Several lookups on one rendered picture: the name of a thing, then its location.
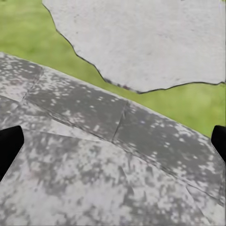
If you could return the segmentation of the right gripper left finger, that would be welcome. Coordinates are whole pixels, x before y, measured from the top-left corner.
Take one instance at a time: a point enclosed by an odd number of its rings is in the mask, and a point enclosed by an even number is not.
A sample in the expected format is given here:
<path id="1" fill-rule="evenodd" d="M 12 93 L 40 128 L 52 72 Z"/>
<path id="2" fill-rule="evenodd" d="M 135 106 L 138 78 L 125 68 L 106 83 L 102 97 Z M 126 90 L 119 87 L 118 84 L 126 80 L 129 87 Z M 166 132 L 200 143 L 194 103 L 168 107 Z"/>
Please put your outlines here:
<path id="1" fill-rule="evenodd" d="M 24 144 L 20 125 L 0 130 L 0 181 Z"/>

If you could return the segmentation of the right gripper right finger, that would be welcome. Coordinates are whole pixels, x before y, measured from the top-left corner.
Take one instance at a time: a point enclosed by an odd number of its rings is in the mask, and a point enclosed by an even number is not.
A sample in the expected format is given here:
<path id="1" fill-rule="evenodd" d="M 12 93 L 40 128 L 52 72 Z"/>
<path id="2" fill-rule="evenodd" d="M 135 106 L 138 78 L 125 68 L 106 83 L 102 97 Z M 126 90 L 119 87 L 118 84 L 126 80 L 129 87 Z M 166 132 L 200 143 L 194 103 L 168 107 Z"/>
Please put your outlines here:
<path id="1" fill-rule="evenodd" d="M 213 129 L 211 142 L 226 163 L 226 127 L 216 125 Z"/>

